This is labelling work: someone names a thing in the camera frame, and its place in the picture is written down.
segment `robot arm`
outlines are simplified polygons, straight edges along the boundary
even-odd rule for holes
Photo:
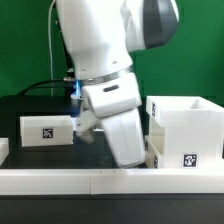
[[[100,126],[119,167],[144,162],[137,110],[141,98],[135,74],[129,70],[132,60],[128,52],[164,44],[172,36],[178,20],[174,0],[56,3],[65,45],[75,64],[76,78],[82,82],[85,111],[80,114],[78,135],[91,142],[92,126]],[[161,12],[168,12],[165,24],[164,16],[157,15]],[[152,28],[159,24],[160,29],[153,28],[150,34],[148,21]],[[162,31],[167,24],[169,37]]]

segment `robot end effector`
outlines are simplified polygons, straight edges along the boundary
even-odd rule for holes
[[[119,167],[144,162],[137,107],[138,84],[128,52],[165,44],[174,34],[174,0],[57,0],[66,48],[83,83],[85,111],[78,135],[91,142],[92,126],[105,131]]]

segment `black surface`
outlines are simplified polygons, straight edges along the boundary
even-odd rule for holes
[[[18,114],[36,114],[37,112],[44,115],[71,114],[72,112],[74,116],[78,113],[77,107],[65,102],[62,97],[21,98],[10,96],[0,98],[0,137],[4,135],[12,139],[10,154],[15,157],[10,158],[11,161],[7,162],[6,168],[8,165],[15,166],[13,168],[24,166],[23,162],[27,163],[26,167],[32,167],[34,161],[38,166],[40,165],[35,158],[36,154],[32,151],[33,149],[30,149],[31,152],[29,150],[24,152],[18,147],[17,134],[14,134],[18,127],[14,124],[15,119],[12,118],[13,116],[18,117]],[[99,135],[95,144],[97,149],[98,146],[102,147],[107,143],[104,141],[104,136]],[[55,152],[60,153],[60,150],[57,150],[59,149],[54,149]],[[90,153],[88,149],[86,150],[79,152],[83,153],[84,158],[87,152]],[[73,149],[68,148],[65,151],[73,157],[78,155],[74,152],[71,153],[74,151]],[[96,152],[94,159],[98,158],[98,162],[95,163],[98,166],[101,159],[105,159],[105,157],[97,154]],[[71,160],[72,163],[78,162],[74,158]],[[1,224],[220,224],[224,220],[223,210],[223,194],[0,196]]]
[[[2,169],[87,169],[116,167],[102,132],[93,144],[75,137],[65,146],[21,147],[20,117],[79,114],[77,104],[64,97],[7,96],[0,98],[0,137],[10,140],[10,153]]]
[[[223,195],[39,196],[0,200],[4,224],[220,224]]]

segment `white cardboard box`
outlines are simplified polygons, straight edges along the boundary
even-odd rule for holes
[[[224,109],[200,97],[147,97],[146,163],[151,168],[224,164]]]
[[[20,117],[22,146],[72,144],[73,124],[70,116]]]

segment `open box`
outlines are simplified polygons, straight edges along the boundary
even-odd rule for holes
[[[156,165],[154,153],[159,169],[2,169],[0,195],[224,193],[223,108],[198,97],[147,100],[146,162]],[[198,155],[196,166],[183,166],[184,153]]]

